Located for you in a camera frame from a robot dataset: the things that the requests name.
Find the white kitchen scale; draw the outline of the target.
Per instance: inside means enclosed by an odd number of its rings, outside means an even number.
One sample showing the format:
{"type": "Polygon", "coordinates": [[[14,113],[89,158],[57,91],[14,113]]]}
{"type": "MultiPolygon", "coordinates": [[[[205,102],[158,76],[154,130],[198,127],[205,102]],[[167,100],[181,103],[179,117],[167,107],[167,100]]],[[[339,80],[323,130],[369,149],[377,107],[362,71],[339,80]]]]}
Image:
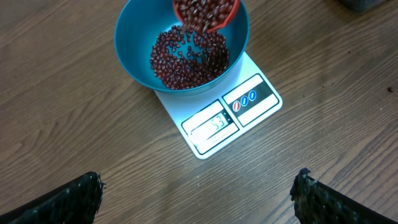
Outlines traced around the white kitchen scale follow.
{"type": "Polygon", "coordinates": [[[283,101],[248,54],[228,76],[194,96],[157,97],[199,159],[207,159],[281,109],[283,101]]]}

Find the red beans in bowl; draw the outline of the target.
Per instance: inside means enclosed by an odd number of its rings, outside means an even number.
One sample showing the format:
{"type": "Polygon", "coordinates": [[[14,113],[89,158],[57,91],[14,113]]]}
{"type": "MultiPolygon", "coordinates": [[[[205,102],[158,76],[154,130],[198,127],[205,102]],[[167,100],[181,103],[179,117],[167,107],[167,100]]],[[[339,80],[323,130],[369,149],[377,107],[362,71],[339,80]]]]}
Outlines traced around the red beans in bowl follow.
{"type": "Polygon", "coordinates": [[[196,88],[221,76],[229,67],[226,37],[197,34],[180,26],[157,35],[150,53],[154,76],[171,90],[196,88]]]}

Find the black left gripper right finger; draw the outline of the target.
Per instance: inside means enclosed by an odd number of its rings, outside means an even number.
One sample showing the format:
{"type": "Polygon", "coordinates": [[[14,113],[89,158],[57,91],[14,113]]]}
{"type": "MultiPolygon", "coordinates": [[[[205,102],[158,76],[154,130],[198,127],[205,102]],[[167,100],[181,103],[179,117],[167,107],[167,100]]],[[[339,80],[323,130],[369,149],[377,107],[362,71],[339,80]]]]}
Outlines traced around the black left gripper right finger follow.
{"type": "Polygon", "coordinates": [[[397,224],[309,176],[303,168],[290,190],[295,216],[303,224],[397,224]]]}

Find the blue bowl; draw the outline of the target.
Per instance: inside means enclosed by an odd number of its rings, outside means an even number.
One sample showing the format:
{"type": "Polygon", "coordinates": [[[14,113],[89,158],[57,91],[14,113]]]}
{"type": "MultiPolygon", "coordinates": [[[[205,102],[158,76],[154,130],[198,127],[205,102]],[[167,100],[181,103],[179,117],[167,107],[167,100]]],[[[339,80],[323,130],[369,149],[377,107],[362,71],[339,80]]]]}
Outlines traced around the blue bowl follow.
{"type": "Polygon", "coordinates": [[[218,78],[195,88],[171,90],[150,68],[150,53],[157,35],[181,22],[171,0],[130,0],[121,11],[114,31],[114,48],[125,71],[141,85],[168,95],[193,96],[219,85],[245,53],[250,36],[250,19],[243,1],[232,21],[220,30],[226,36],[229,67],[218,78]]]}

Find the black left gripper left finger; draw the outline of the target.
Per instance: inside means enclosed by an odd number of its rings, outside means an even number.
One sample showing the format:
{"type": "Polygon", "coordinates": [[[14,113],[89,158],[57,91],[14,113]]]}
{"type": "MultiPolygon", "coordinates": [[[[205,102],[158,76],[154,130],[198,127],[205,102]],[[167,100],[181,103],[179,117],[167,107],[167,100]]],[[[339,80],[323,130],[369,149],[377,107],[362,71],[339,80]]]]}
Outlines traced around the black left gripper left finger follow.
{"type": "Polygon", "coordinates": [[[101,174],[87,172],[70,182],[1,215],[5,224],[87,223],[100,209],[105,182],[101,174]]]}

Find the clear plastic container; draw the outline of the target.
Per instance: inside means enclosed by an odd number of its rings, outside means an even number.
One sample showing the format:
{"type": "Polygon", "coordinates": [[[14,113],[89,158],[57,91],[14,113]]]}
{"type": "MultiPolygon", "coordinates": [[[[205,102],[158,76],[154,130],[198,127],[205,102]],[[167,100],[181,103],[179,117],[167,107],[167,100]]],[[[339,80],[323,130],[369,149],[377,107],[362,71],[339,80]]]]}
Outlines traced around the clear plastic container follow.
{"type": "Polygon", "coordinates": [[[340,0],[340,2],[353,11],[365,12],[388,2],[388,0],[340,0]]]}

